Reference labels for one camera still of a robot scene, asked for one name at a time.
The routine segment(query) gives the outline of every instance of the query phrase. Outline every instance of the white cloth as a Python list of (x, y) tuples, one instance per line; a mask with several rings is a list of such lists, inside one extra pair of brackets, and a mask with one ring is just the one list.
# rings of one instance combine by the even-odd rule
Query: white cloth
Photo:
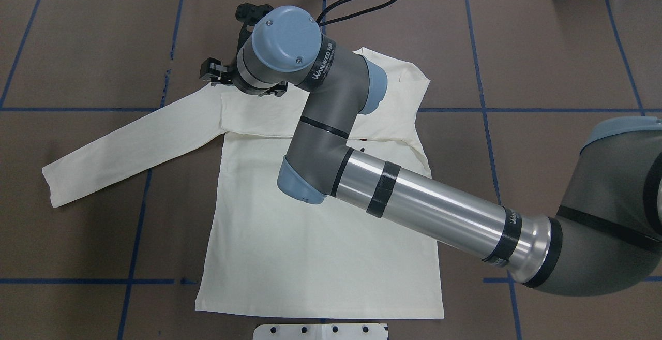
[[(414, 121), (429, 80), (371, 50), (387, 72), (379, 108), (349, 145), (430, 175)], [(207, 86), (43, 168), (53, 206), (66, 204), (223, 133), (217, 208), (196, 309), (269, 317), (441, 318), (437, 242), (327, 197), (308, 205), (276, 177), (307, 98)]]

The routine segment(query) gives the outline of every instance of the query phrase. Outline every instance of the black tape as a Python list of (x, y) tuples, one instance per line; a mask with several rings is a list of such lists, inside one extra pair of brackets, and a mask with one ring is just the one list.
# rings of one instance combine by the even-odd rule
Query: black tape
[(495, 267), (505, 267), (508, 264), (522, 235), (522, 216), (508, 208), (504, 208), (504, 210), (506, 210), (506, 223), (503, 225), (501, 238), (492, 253), (483, 258), (484, 262)]
[(653, 253), (662, 253), (662, 241), (658, 241), (652, 236), (648, 236), (629, 227), (615, 224), (609, 220), (601, 219), (600, 217), (568, 208), (567, 206), (559, 206), (556, 216), (573, 220), (578, 224), (590, 227), (595, 231), (603, 232), (638, 248)]
[(393, 186), (395, 186), (395, 180), (397, 180), (399, 173), (399, 165), (394, 165), (390, 161), (384, 163), (384, 169), (381, 172), (377, 186), (374, 188), (373, 198), (370, 200), (370, 204), (366, 210), (367, 213), (381, 218), (390, 199), (390, 195), (393, 193)]
[(338, 191), (340, 178), (342, 178), (342, 174), (345, 172), (345, 167), (347, 166), (347, 162), (350, 161), (350, 156), (352, 156), (352, 152), (354, 152), (354, 149), (352, 147), (349, 147), (349, 149), (347, 149), (347, 152), (345, 153), (345, 157), (342, 159), (342, 162), (340, 163), (340, 168), (338, 168), (338, 173), (336, 173), (336, 179), (333, 181), (333, 187), (331, 188), (331, 196), (333, 196), (334, 198), (336, 197), (336, 192)]
[(658, 234), (662, 234), (662, 222), (660, 222), (660, 214), (657, 210), (660, 180), (662, 180), (662, 152), (648, 170), (646, 182), (643, 184), (643, 211), (646, 214), (648, 224)]
[(308, 75), (305, 76), (297, 87), (302, 88), (306, 92), (312, 92), (322, 85), (322, 82), (324, 82), (324, 79), (326, 79), (329, 73), (329, 69), (331, 69), (335, 55), (336, 42), (322, 35), (322, 45), (320, 46), (319, 53), (317, 53), (317, 58), (312, 64)]
[(301, 116), (301, 119), (298, 119), (298, 120), (301, 123), (306, 123), (308, 125), (314, 126), (315, 128), (319, 128), (321, 130), (326, 130), (327, 132), (332, 133), (332, 134), (337, 135), (337, 136), (341, 136), (344, 139), (348, 139), (350, 137), (350, 134), (347, 133), (347, 132), (343, 132), (340, 129), (336, 129), (333, 126), (329, 126), (329, 125), (326, 125), (324, 123), (320, 123), (319, 121), (313, 120), (309, 117)]
[(551, 275), (551, 272), (554, 271), (556, 262), (558, 262), (559, 256), (561, 255), (561, 247), (563, 246), (563, 228), (561, 228), (561, 224), (558, 220), (551, 217), (549, 218), (549, 223), (551, 224), (551, 238), (549, 239), (549, 249), (547, 250), (545, 260), (542, 262), (536, 275), (529, 279), (527, 283), (522, 283), (529, 288), (536, 288), (545, 283)]

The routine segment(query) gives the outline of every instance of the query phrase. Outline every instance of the blue joint cap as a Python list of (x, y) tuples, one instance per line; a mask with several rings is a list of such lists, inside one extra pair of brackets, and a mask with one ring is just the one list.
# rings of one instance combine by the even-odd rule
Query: blue joint cap
[(251, 35), (253, 50), (267, 67), (294, 72), (315, 62), (322, 44), (320, 27), (302, 8), (275, 8), (261, 19)]
[(369, 114), (376, 110), (379, 106), (379, 102), (384, 99), (386, 88), (388, 86), (386, 72), (378, 65), (367, 60), (366, 57), (364, 57), (364, 59), (368, 65), (368, 78), (370, 83), (368, 86), (366, 104), (364, 105), (364, 108), (359, 111), (359, 114)]
[(593, 132), (589, 135), (589, 140), (582, 147), (582, 150), (596, 140), (642, 130), (662, 130), (662, 119), (654, 116), (623, 116), (605, 120), (593, 128)]
[(283, 157), (277, 184), (282, 192), (305, 203), (320, 204), (326, 198), (325, 194), (317, 191), (316, 188), (312, 187), (303, 177), (296, 173), (296, 170), (289, 165), (286, 157)]

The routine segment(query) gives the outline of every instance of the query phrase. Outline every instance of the white bracket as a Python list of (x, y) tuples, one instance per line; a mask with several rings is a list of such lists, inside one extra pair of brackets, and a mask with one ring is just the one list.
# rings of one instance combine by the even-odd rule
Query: white bracket
[(324, 323), (261, 325), (253, 340), (388, 340), (388, 325), (380, 323)]

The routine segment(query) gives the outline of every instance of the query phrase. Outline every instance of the table surface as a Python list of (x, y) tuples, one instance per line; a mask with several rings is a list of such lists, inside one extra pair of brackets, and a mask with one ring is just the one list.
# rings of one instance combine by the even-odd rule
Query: table surface
[[(0, 338), (249, 339), (261, 323), (331, 322), (193, 310), (223, 137), (57, 209), (40, 171), (201, 88), (201, 61), (236, 50), (240, 3), (317, 16), (333, 1), (0, 0)], [(416, 125), (433, 178), (554, 215), (596, 123), (662, 115), (659, 2), (399, 0), (324, 30), (430, 78)], [(439, 254), (445, 319), (374, 319), (390, 338), (662, 333), (662, 266), (628, 290), (566, 298)]]

